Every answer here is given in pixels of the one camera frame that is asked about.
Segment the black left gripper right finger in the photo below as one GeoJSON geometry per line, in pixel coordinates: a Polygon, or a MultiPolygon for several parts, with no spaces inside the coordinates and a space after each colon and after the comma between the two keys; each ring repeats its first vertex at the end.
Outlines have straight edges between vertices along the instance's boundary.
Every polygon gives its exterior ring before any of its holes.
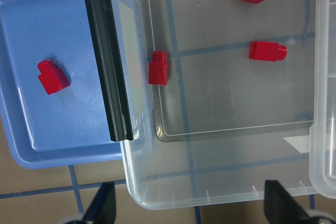
{"type": "Polygon", "coordinates": [[[264,214],[269,223],[310,223],[306,211],[277,180],[266,180],[264,214]]]}

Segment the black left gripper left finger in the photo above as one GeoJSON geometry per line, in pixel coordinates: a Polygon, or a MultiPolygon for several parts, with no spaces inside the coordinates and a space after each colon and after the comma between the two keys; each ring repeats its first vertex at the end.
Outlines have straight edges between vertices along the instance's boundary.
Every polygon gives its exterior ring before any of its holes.
{"type": "Polygon", "coordinates": [[[82,223],[111,224],[116,220],[117,204],[114,182],[101,184],[89,208],[85,212],[82,223]]]}

